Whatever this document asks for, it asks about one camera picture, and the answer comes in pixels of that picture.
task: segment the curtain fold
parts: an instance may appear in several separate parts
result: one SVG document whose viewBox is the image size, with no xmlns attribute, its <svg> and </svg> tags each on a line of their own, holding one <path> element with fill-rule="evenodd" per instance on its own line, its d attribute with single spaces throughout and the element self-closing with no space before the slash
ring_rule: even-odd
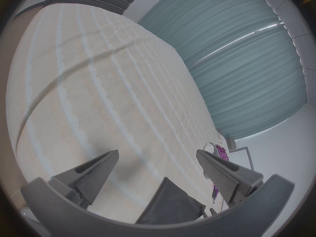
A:
<svg viewBox="0 0 316 237">
<path fill-rule="evenodd" d="M 278 23 L 264 0 L 161 0 L 139 22 L 177 50 L 216 128 L 235 139 L 279 124 L 307 103 L 293 41 L 277 25 L 199 60 Z"/>
</svg>

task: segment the floor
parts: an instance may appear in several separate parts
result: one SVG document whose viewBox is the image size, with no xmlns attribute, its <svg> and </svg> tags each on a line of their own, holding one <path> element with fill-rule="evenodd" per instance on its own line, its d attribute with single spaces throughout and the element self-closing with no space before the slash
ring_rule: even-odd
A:
<svg viewBox="0 0 316 237">
<path fill-rule="evenodd" d="M 0 37 L 0 127 L 3 127 L 0 130 L 0 183 L 16 208 L 20 208 L 25 204 L 20 188 L 26 184 L 26 180 L 16 163 L 9 139 L 5 96 L 15 50 L 30 21 L 40 10 L 41 7 L 37 7 L 13 19 L 5 27 Z"/>
</svg>

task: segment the purple cloth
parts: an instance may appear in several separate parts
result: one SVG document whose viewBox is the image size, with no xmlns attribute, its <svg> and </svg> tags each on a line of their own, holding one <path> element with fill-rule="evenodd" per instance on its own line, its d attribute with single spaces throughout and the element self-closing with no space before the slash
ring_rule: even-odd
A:
<svg viewBox="0 0 316 237">
<path fill-rule="evenodd" d="M 216 148 L 218 149 L 219 156 L 220 156 L 221 158 L 223 158 L 223 159 L 225 159 L 225 160 L 229 160 L 225 148 L 222 148 L 222 147 L 219 146 L 219 145 L 216 145 Z M 213 198 L 213 203 L 215 203 L 215 199 L 217 198 L 217 194 L 218 194 L 218 189 L 216 188 L 216 186 L 215 186 L 214 184 L 213 184 L 213 186 L 214 186 L 214 189 L 213 189 L 212 198 Z"/>
</svg>

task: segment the black cloth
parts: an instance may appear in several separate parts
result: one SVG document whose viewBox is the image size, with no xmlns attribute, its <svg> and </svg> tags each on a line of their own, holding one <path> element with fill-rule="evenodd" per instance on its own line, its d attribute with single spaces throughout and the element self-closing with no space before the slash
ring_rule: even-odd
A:
<svg viewBox="0 0 316 237">
<path fill-rule="evenodd" d="M 136 224 L 165 225 L 193 221 L 206 206 L 165 177 Z"/>
</svg>

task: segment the striped bed sheet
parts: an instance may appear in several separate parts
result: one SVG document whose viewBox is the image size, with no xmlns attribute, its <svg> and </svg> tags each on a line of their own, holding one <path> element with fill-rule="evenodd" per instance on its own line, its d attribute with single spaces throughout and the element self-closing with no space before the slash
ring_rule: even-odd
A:
<svg viewBox="0 0 316 237">
<path fill-rule="evenodd" d="M 14 55 L 7 123 L 27 181 L 46 181 L 110 150 L 119 161 L 88 210 L 127 223 L 164 176 L 217 212 L 196 150 L 219 144 L 205 102 L 176 50 L 137 23 L 81 4 L 33 18 Z"/>
</svg>

